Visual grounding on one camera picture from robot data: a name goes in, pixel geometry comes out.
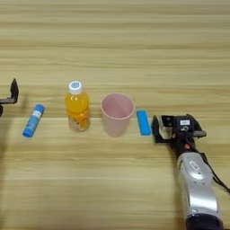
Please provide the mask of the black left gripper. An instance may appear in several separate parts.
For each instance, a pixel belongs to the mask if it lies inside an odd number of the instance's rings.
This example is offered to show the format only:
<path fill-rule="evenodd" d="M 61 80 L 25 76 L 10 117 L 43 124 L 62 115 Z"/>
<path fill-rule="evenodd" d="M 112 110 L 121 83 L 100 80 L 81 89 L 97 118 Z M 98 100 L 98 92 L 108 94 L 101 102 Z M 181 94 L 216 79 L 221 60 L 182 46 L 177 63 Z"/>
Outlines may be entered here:
<path fill-rule="evenodd" d="M 4 111 L 4 105 L 6 104 L 15 104 L 18 101 L 19 88 L 16 79 L 13 79 L 11 83 L 11 98 L 0 99 L 0 117 Z"/>

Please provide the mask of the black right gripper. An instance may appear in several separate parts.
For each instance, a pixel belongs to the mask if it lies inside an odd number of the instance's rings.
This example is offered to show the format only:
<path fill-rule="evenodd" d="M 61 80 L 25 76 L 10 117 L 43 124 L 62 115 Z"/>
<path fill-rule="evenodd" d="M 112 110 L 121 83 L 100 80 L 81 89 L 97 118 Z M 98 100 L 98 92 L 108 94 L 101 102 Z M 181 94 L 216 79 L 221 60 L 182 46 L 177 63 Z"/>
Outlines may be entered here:
<path fill-rule="evenodd" d="M 184 116 L 154 116 L 152 132 L 156 143 L 169 144 L 177 156 L 187 152 L 197 153 L 194 138 L 207 135 L 197 120 L 188 113 Z"/>

